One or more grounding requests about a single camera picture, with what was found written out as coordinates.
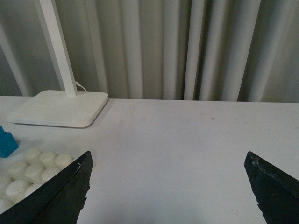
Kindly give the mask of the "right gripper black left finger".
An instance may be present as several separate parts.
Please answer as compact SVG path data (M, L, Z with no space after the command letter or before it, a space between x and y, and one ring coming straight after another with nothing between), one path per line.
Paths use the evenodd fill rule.
M83 153L0 216L2 224L75 224L90 189L93 159Z

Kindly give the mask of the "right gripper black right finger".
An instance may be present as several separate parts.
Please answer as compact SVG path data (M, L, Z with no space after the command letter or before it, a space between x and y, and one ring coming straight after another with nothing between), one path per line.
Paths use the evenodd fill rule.
M244 167L266 223L297 224L299 181L251 151Z

